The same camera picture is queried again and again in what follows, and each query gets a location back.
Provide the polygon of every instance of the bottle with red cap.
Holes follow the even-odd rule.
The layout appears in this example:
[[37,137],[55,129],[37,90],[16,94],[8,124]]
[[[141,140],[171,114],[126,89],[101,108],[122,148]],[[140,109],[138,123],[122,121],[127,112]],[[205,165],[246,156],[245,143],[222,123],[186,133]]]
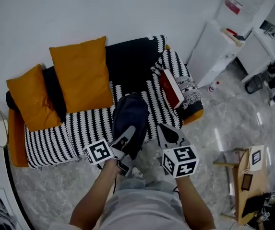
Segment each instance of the bottle with red cap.
[[209,91],[212,92],[214,89],[216,89],[219,85],[219,81],[212,83],[211,86],[209,87]]

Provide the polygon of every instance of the marble floor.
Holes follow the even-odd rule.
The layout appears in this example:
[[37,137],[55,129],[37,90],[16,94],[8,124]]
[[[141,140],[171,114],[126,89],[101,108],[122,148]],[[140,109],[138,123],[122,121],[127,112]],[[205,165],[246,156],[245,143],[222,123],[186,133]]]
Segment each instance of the marble floor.
[[[232,63],[219,75],[220,85],[214,92],[201,88],[204,115],[182,128],[200,156],[198,171],[191,179],[220,230],[228,230],[233,224],[232,220],[219,215],[230,209],[232,199],[225,168],[212,165],[222,151],[264,144],[268,189],[275,188],[275,106],[268,105],[275,90],[264,87],[249,95],[240,82],[244,76],[240,67]],[[146,180],[156,178],[174,183],[171,177],[163,175],[157,156],[157,141],[151,141],[145,144],[136,163]],[[73,208],[88,192],[99,170],[83,160],[42,170],[12,167],[12,173],[19,197],[35,229],[45,230],[53,221],[69,221]],[[235,224],[232,229],[249,228]]]

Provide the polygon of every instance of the red book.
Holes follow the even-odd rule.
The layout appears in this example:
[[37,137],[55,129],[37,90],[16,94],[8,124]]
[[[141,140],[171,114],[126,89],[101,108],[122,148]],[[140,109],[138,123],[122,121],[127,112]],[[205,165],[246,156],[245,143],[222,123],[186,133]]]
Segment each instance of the red book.
[[184,101],[184,96],[169,69],[162,71],[160,76],[160,85],[165,92],[171,108],[178,108]]

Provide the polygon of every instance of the black backpack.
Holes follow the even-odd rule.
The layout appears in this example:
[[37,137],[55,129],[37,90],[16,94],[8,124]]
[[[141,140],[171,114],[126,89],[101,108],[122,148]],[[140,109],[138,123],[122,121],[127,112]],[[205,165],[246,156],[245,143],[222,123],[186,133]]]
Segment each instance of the black backpack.
[[113,112],[112,134],[114,140],[130,126],[134,126],[136,129],[132,139],[122,150],[126,155],[130,155],[132,160],[136,158],[145,140],[148,115],[147,103],[136,93],[121,97]]

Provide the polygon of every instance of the sofa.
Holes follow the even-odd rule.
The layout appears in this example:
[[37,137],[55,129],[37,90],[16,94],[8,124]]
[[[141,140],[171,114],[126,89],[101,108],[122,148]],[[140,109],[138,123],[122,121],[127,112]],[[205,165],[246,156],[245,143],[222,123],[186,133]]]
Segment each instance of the sofa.
[[[40,168],[84,158],[84,147],[99,139],[112,142],[113,111],[119,99],[136,92],[148,104],[145,142],[157,137],[159,123],[180,129],[203,115],[201,95],[178,54],[163,35],[136,39],[106,47],[106,65],[113,105],[108,108],[67,113],[54,67],[43,71],[49,97],[62,124],[31,132],[19,108],[7,92],[9,106],[9,150],[13,165]],[[173,110],[159,85],[163,69],[170,69],[185,97]]]

